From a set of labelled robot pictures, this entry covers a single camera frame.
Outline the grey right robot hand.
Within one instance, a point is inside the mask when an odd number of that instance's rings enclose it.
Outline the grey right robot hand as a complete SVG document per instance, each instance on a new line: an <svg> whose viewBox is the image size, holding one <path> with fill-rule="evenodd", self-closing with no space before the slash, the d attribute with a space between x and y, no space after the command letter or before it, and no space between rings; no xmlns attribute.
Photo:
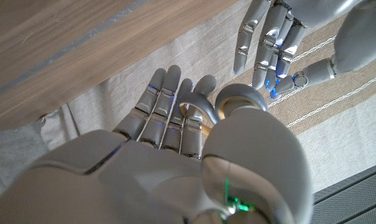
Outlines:
<svg viewBox="0 0 376 224"><path fill-rule="evenodd" d="M0 223L309 223L298 139L248 85L210 103L216 82L156 70L114 130L33 162L0 196Z"/></svg>

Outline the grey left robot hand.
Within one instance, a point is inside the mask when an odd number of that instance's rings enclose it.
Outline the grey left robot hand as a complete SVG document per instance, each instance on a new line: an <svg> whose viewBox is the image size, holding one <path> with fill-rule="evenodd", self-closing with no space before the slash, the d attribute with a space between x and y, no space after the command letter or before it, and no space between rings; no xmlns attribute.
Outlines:
<svg viewBox="0 0 376 224"><path fill-rule="evenodd" d="M289 75L307 28L343 14L346 17L334 39L334 55ZM255 0L238 30L233 62L236 74L244 71L253 34L262 19L252 86L256 90L264 87L272 99L332 80L376 59L376 0Z"/></svg>

